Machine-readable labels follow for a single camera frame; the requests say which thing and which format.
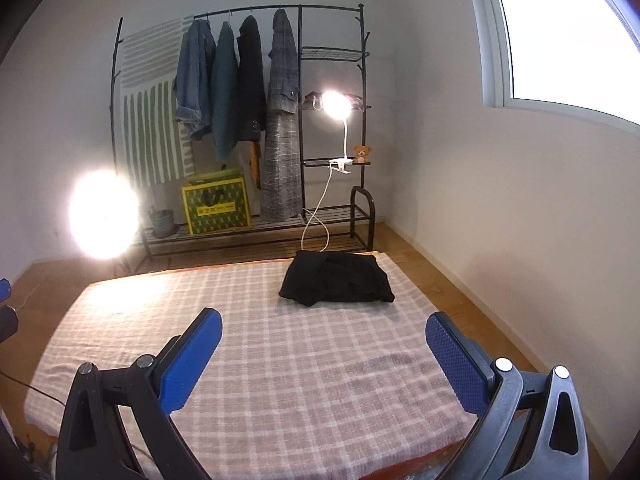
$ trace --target checkered blanket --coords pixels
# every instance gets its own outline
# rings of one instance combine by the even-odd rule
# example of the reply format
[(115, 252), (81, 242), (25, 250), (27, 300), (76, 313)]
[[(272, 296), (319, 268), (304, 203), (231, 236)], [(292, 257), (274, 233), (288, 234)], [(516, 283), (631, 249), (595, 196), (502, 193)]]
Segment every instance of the checkered blanket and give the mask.
[[(42, 356), (33, 385), (62, 400), (84, 361), (129, 366), (203, 307), (222, 341), (172, 419), (215, 479), (356, 479), (466, 436), (466, 414), (424, 339), (434, 306), (385, 254), (393, 304), (278, 296), (290, 260), (147, 274), (91, 285)], [(63, 409), (30, 391), (28, 422), (60, 430)], [(123, 420), (145, 449), (129, 408)], [(160, 478), (139, 454), (149, 478)]]

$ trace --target potted plant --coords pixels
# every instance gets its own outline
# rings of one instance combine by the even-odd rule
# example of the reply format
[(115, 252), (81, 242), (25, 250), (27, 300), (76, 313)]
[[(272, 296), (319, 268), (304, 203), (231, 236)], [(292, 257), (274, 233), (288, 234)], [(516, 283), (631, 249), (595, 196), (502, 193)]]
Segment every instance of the potted plant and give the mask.
[(154, 227), (154, 236), (156, 238), (166, 238), (175, 233), (175, 221), (173, 209), (156, 209), (152, 206), (149, 210), (149, 218), (151, 225)]

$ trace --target window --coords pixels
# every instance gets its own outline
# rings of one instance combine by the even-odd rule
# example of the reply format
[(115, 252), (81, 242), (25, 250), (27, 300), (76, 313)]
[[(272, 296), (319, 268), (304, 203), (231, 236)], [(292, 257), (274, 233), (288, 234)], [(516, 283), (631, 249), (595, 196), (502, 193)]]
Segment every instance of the window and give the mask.
[(495, 105), (570, 113), (640, 131), (640, 43), (612, 0), (474, 4), (479, 28), (481, 20), (486, 25), (480, 37), (491, 53), (482, 55), (483, 77), (495, 86)]

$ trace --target wire shelf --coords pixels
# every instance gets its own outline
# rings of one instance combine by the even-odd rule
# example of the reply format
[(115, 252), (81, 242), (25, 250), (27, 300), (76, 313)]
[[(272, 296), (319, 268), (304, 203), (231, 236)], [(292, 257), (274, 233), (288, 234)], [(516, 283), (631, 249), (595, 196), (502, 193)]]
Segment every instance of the wire shelf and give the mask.
[[(371, 108), (371, 105), (362, 105), (362, 106), (358, 106), (358, 105), (353, 105), (351, 107), (351, 110), (369, 110)], [(322, 109), (318, 110), (318, 108), (314, 108), (314, 106), (309, 103), (309, 104), (304, 104), (302, 103), (300, 105), (300, 111), (302, 112), (308, 112), (308, 111), (312, 111), (315, 110), (316, 112), (321, 112)]]
[(302, 47), (302, 59), (315, 61), (351, 61), (362, 60), (362, 51), (352, 48), (337, 48), (332, 46), (304, 46)]
[[(359, 220), (368, 220), (369, 215), (365, 214), (362, 209), (359, 207), (355, 207), (355, 219)], [(341, 224), (345, 222), (349, 222), (351, 220), (351, 206), (349, 205), (339, 205), (339, 206), (328, 206), (323, 207), (318, 210), (316, 213), (316, 217), (319, 218), (322, 223), (326, 225), (330, 224)], [(265, 233), (269, 231), (278, 231), (282, 229), (295, 229), (295, 228), (304, 228), (306, 222), (308, 220), (308, 216), (303, 218), (302, 216), (297, 216), (290, 220), (284, 222), (265, 222), (260, 220), (259, 215), (252, 216), (251, 218), (251, 228), (238, 228), (237, 230), (229, 230), (222, 232), (211, 232), (204, 233), (201, 235), (191, 235), (189, 234), (189, 227), (187, 224), (179, 224), (178, 230), (171, 236), (167, 236), (165, 238), (156, 238), (154, 236), (153, 228), (145, 229), (145, 236), (148, 244), (157, 245), (157, 244), (167, 244), (172, 242), (189, 242), (192, 240), (205, 240), (208, 238), (219, 238), (223, 236), (228, 236), (229, 234), (250, 234), (250, 233)], [(312, 219), (310, 226), (319, 225), (319, 223)], [(140, 234), (136, 234), (136, 237), (132, 243), (133, 246), (141, 246), (142, 238)]]
[[(305, 249), (319, 251), (326, 243), (324, 232), (319, 235), (307, 235), (305, 237)], [(142, 260), (135, 268), (135, 273), (154, 272), (167, 269), (184, 269), (190, 267), (235, 264), (239, 262), (255, 262), (259, 260), (273, 260), (274, 258), (293, 258), (300, 248), (300, 233), (296, 236), (279, 240), (268, 240), (260, 244), (236, 244), (236, 245), (199, 245), (197, 248), (186, 250), (170, 250), (154, 252), (152, 262)], [(331, 233), (329, 251), (362, 252), (367, 250), (360, 238), (351, 237), (349, 233)]]
[[(323, 166), (329, 165), (329, 158), (306, 158), (303, 161), (303, 164), (305, 165), (305, 168), (322, 168)], [(352, 162), (351, 163), (351, 166), (370, 166), (370, 165), (371, 165), (370, 162), (364, 162), (364, 163)]]

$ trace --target white cable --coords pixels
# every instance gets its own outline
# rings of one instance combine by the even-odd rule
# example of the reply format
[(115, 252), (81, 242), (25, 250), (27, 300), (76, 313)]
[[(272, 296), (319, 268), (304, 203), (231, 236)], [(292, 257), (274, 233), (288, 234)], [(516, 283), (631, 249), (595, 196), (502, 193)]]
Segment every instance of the white cable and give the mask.
[(347, 119), (342, 121), (344, 123), (344, 158), (347, 158)]
[(326, 231), (326, 243), (324, 244), (324, 247), (322, 248), (322, 250), (320, 252), (323, 252), (329, 246), (329, 240), (330, 240), (329, 229), (316, 216), (316, 213), (318, 212), (318, 209), (320, 209), (320, 205), (322, 203), (322, 200), (324, 200), (324, 196), (326, 195), (326, 190), (329, 189), (329, 183), (331, 182), (331, 175), (332, 175), (333, 172), (334, 172), (334, 170), (332, 170), (332, 168), (331, 168), (331, 163), (329, 163), (329, 178), (326, 180), (326, 186), (324, 186), (324, 191), (322, 192), (322, 196), (320, 197), (320, 200), (318, 201), (318, 205), (316, 206), (316, 210), (311, 212), (311, 211), (309, 211), (309, 209), (304, 209), (304, 211), (309, 213), (311, 216), (310, 216), (309, 220), (306, 222), (305, 230), (302, 231), (302, 238), (300, 238), (300, 250), (302, 250), (302, 251), (305, 249), (305, 234), (306, 234), (306, 230), (309, 228), (309, 224), (311, 224), (311, 220), (313, 218), (318, 220), (318, 223), (322, 227), (324, 227), (324, 230)]

